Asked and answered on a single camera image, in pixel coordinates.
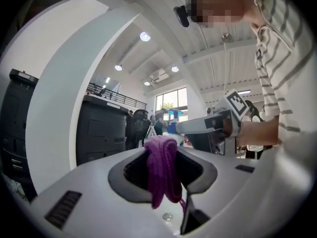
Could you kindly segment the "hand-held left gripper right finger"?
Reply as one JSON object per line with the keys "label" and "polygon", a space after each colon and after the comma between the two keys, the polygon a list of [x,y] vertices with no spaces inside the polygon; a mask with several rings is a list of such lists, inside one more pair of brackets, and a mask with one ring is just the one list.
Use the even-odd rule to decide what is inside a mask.
{"label": "hand-held left gripper right finger", "polygon": [[176,173],[188,194],[206,192],[217,178],[215,165],[203,158],[204,152],[178,147]]}

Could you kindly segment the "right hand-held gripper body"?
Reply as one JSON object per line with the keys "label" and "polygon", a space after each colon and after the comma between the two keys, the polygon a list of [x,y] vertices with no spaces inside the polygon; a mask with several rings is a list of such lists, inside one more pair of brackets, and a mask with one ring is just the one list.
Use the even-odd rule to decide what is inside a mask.
{"label": "right hand-held gripper body", "polygon": [[202,131],[190,135],[193,148],[217,155],[238,155],[236,137],[248,108],[235,89],[227,92],[211,107],[211,114],[200,119]]}

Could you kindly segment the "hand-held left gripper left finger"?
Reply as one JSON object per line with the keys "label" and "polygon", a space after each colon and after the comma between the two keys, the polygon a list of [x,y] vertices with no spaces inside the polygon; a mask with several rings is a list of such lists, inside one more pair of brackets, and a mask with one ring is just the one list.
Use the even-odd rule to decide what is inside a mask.
{"label": "hand-held left gripper left finger", "polygon": [[148,151],[138,151],[115,164],[108,173],[112,190],[128,202],[152,201],[148,191],[148,156]]}

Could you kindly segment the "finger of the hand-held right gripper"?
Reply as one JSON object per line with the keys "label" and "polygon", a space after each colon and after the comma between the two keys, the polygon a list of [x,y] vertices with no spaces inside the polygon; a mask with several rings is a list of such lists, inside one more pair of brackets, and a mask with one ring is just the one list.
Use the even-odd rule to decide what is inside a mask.
{"label": "finger of the hand-held right gripper", "polygon": [[212,118],[202,117],[176,124],[178,134],[202,134],[213,132]]}

